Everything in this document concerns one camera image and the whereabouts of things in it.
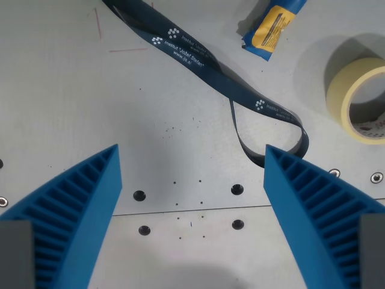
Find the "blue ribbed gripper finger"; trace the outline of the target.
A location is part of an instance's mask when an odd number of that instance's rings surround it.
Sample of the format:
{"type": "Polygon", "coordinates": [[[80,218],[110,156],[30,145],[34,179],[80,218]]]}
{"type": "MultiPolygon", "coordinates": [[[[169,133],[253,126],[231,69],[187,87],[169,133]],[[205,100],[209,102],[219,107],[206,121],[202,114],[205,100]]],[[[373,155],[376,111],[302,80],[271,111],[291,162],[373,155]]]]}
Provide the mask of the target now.
{"type": "Polygon", "coordinates": [[[122,190],[114,144],[65,170],[1,214],[29,221],[36,288],[87,288],[122,190]]]}
{"type": "Polygon", "coordinates": [[[359,220],[384,205],[270,145],[263,187],[307,288],[361,288],[359,220]]]}

